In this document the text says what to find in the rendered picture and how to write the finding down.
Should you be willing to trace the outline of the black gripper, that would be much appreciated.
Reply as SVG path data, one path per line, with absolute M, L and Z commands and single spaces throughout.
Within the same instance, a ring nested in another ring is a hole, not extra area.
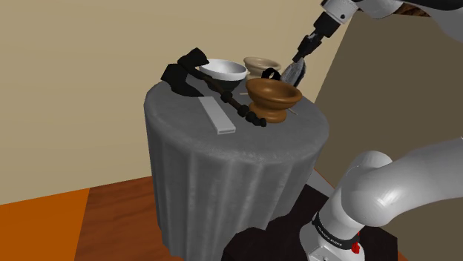
M 313 53 L 321 45 L 322 38 L 330 38 L 340 25 L 341 24 L 328 13 L 322 12 L 313 24 L 316 33 L 305 35 L 303 37 L 298 46 L 297 53 L 292 58 L 292 61 L 296 63 L 305 56 Z

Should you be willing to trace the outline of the grey crumpled object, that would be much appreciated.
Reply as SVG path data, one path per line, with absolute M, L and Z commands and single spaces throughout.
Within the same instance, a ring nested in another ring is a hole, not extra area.
M 280 80 L 294 87 L 298 87 L 306 73 L 304 59 L 291 63 L 281 74 Z

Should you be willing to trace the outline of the beige bowl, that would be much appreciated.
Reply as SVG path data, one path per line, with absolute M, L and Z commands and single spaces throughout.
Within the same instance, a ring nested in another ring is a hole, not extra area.
M 248 71 L 246 75 L 247 80 L 260 78 L 262 72 L 270 67 L 277 71 L 281 69 L 281 65 L 278 62 L 260 57 L 249 56 L 244 58 L 243 62 Z

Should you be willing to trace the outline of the brown wooden bowl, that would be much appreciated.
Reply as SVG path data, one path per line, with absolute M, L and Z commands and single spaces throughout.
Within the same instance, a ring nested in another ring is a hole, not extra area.
M 250 111 L 268 123 L 281 123 L 286 119 L 286 110 L 302 100 L 302 93 L 290 84 L 274 79 L 256 78 L 246 82 L 252 102 Z

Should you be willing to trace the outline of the white bowl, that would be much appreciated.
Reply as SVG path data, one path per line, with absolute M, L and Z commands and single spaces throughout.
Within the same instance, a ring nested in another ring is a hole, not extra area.
M 199 66 L 199 71 L 217 80 L 227 91 L 233 91 L 248 74 L 245 66 L 224 59 L 209 59 L 208 64 Z

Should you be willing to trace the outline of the grey flat bar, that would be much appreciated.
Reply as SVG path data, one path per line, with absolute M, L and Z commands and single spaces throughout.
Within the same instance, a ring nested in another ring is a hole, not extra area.
M 236 131 L 236 127 L 214 97 L 202 96 L 198 99 L 217 131 L 217 135 L 234 133 Z

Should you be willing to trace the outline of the black axe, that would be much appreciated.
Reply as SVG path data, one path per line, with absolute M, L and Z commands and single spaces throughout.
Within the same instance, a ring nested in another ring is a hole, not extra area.
M 175 64 L 167 65 L 160 79 L 167 82 L 174 93 L 187 97 L 204 96 L 198 89 L 186 82 L 187 76 L 190 75 L 195 79 L 202 80 L 210 90 L 220 94 L 220 99 L 224 103 L 228 103 L 235 108 L 239 116 L 255 126 L 266 127 L 267 121 L 264 118 L 258 118 L 254 112 L 250 111 L 248 105 L 237 102 L 232 91 L 224 90 L 217 80 L 199 71 L 199 66 L 206 64 L 208 64 L 208 59 L 205 53 L 196 47 L 181 56 Z

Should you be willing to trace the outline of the round table with grey cloth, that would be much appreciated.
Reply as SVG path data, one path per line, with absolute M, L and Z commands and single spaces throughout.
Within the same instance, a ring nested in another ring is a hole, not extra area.
M 329 136 L 308 99 L 284 122 L 258 127 L 222 109 L 236 127 L 217 135 L 199 99 L 155 84 L 144 102 L 162 242 L 183 261 L 220 261 L 232 237 L 288 214 Z

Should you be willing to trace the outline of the dark robot stand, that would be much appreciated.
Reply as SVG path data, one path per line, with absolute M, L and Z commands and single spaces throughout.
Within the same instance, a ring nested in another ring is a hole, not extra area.
M 327 200 L 326 195 L 305 185 L 287 215 L 272 220 L 265 230 L 252 227 L 235 234 L 221 261 L 308 261 L 299 231 Z M 365 261 L 408 261 L 398 251 L 398 239 L 381 228 L 363 228 L 360 244 Z

